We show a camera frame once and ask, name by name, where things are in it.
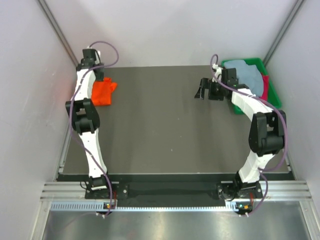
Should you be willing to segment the orange t shirt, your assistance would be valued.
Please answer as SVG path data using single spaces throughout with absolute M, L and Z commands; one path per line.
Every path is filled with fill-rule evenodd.
M 118 84 L 110 77 L 104 77 L 103 81 L 95 81 L 92 87 L 91 100 L 95 107 L 110 106 L 112 94 Z

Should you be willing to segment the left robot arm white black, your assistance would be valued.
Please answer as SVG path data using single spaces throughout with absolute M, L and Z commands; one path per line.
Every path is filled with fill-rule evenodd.
M 100 69 L 100 54 L 93 48 L 82 50 L 83 58 L 76 67 L 76 85 L 70 101 L 65 103 L 71 133 L 80 139 L 79 145 L 84 149 L 88 164 L 88 192 L 97 192 L 102 198 L 109 198 L 114 191 L 108 183 L 107 167 L 103 161 L 100 143 L 100 117 L 92 101 L 95 81 L 102 80 L 104 73 Z

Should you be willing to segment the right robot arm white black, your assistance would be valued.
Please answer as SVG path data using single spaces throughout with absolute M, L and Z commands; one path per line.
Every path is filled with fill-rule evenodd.
M 249 155 L 233 180 L 233 192 L 245 198 L 260 180 L 260 173 L 267 163 L 285 148 L 286 114 L 256 97 L 245 84 L 240 84 L 235 68 L 223 68 L 212 64 L 211 79 L 202 78 L 195 94 L 196 99 L 222 101 L 228 99 L 249 118 Z

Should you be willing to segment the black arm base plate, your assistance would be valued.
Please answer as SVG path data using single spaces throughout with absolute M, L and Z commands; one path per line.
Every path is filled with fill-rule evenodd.
M 84 181 L 85 198 L 116 200 L 119 207 L 222 207 L 225 201 L 262 198 L 258 181 L 241 183 L 237 173 L 111 174 L 111 187 L 95 190 L 96 180 Z

